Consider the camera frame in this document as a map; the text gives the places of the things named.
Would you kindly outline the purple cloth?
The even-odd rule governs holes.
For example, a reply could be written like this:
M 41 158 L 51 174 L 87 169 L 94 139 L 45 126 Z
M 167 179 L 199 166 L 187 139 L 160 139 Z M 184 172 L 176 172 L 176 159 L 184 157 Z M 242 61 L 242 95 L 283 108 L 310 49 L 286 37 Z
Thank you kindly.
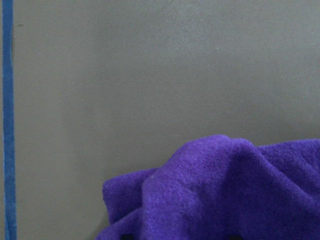
M 317 240 L 320 141 L 213 135 L 161 167 L 107 180 L 99 240 Z

